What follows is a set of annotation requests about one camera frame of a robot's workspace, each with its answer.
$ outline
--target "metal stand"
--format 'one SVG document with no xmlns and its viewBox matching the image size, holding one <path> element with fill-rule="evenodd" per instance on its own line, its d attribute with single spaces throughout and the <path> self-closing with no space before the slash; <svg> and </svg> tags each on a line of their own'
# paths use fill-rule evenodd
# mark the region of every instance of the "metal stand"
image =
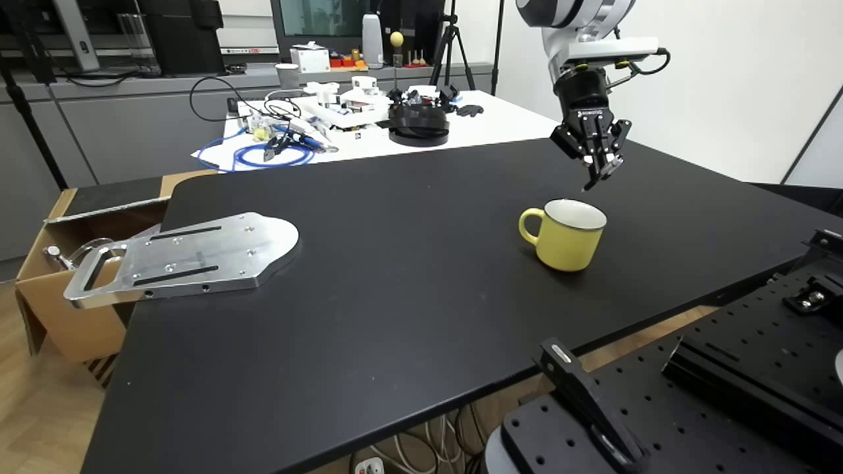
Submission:
<svg viewBox="0 0 843 474">
<path fill-rule="evenodd" d="M 446 87 L 451 87 L 451 52 L 453 52 L 453 38 L 458 41 L 458 52 L 463 56 L 463 67 L 466 67 L 466 79 L 468 79 L 468 89 L 475 87 L 475 74 L 468 66 L 468 56 L 466 56 L 466 45 L 463 45 L 463 33 L 455 27 L 458 16 L 455 16 L 455 0 L 451 0 L 451 12 L 442 16 L 442 33 L 438 38 L 438 50 L 433 57 L 433 74 L 429 74 L 429 85 L 439 85 L 439 74 L 442 74 L 442 56 L 447 50 L 447 62 L 446 62 Z"/>
<path fill-rule="evenodd" d="M 38 125 L 38 120 L 34 120 L 34 115 L 31 115 L 31 108 L 30 108 L 30 103 L 26 103 L 26 94 L 23 94 L 23 89 L 19 87 L 19 82 L 14 79 L 14 74 L 11 74 L 11 67 L 7 67 L 7 62 L 5 62 L 2 56 L 0 56 L 0 75 L 2 75 L 2 82 L 5 82 L 7 96 L 14 100 L 17 110 L 19 110 L 21 117 L 23 117 L 23 124 L 26 124 L 26 128 L 30 128 L 38 150 L 42 152 L 51 173 L 53 173 L 53 181 L 59 185 L 59 189 L 69 189 L 69 181 L 64 178 L 64 173 L 60 173 L 60 169 L 59 169 L 56 156 L 53 156 L 53 150 L 51 150 L 42 128 Z"/>
<path fill-rule="evenodd" d="M 503 0 L 497 3 L 497 29 L 495 29 L 495 62 L 493 62 L 493 94 L 497 94 L 501 79 L 501 36 L 503 36 Z"/>
</svg>

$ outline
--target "cardboard box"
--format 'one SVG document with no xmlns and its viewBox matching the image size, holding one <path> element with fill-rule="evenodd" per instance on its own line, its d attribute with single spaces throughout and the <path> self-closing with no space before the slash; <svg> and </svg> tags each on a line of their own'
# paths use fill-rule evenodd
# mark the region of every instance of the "cardboard box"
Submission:
<svg viewBox="0 0 843 474">
<path fill-rule="evenodd" d="M 167 202 L 179 181 L 205 173 L 212 170 L 171 173 L 158 178 L 158 198 L 89 208 L 73 215 L 69 215 L 69 210 L 73 208 L 73 199 L 82 198 L 78 189 L 65 189 L 59 195 L 17 275 L 17 299 L 23 316 L 30 352 L 38 352 L 46 336 L 71 364 L 109 358 L 122 349 L 127 324 L 122 322 L 119 310 L 111 306 L 73 307 L 69 299 L 64 299 L 71 270 L 56 269 L 46 258 L 46 247 L 59 244 L 64 256 L 71 256 L 78 244 L 94 237 L 127 240 L 136 232 L 146 232 L 161 223 Z M 109 282 L 117 269 L 117 261 L 106 262 L 101 282 Z"/>
</svg>

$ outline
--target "yellow mug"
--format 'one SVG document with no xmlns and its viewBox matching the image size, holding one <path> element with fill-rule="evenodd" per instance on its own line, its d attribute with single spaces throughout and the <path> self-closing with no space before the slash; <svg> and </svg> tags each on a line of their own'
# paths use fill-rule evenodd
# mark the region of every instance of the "yellow mug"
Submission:
<svg viewBox="0 0 843 474">
<path fill-rule="evenodd" d="M 537 233 L 526 232 L 526 219 L 542 219 Z M 520 219 L 520 232 L 545 265 L 557 270 L 583 270 L 597 250 L 607 222 L 607 214 L 595 206 L 551 199 L 545 210 L 526 208 Z"/>
</svg>

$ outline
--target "mug handle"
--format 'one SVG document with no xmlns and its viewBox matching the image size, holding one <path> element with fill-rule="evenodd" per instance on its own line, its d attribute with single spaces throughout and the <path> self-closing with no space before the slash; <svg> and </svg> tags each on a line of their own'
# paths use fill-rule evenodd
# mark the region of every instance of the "mug handle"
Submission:
<svg viewBox="0 0 843 474">
<path fill-rule="evenodd" d="M 520 232 L 522 232 L 522 237 L 534 247 L 534 244 L 537 244 L 537 237 L 526 232 L 526 219 L 532 219 L 532 215 L 545 219 L 545 210 L 541 210 L 541 208 L 526 208 L 526 210 L 520 215 Z"/>
</svg>

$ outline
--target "white table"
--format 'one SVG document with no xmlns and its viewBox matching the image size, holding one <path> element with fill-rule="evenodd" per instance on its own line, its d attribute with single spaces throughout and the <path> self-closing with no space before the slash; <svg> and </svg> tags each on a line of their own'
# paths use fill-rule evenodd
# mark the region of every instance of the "white table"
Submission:
<svg viewBox="0 0 843 474">
<path fill-rule="evenodd" d="M 557 120 L 537 115 L 513 103 L 497 100 L 487 92 L 460 92 L 458 106 L 482 106 L 479 115 L 455 115 L 447 112 L 451 133 L 446 144 L 438 146 L 412 146 L 391 139 L 388 128 L 366 125 L 362 132 L 330 132 L 330 139 L 337 144 L 334 152 L 316 152 L 309 164 L 330 164 L 330 161 L 358 161 L 377 156 L 409 156 L 425 150 L 453 150 L 453 146 L 479 146 L 479 144 L 501 144 L 501 141 L 522 141 L 522 139 L 542 139 L 551 137 Z M 241 132 L 241 124 L 227 120 L 225 137 Z M 217 164 L 221 170 L 244 170 L 247 165 L 233 164 L 233 150 L 243 146 L 251 137 L 241 137 L 221 150 L 202 150 L 200 157 Z"/>
</svg>

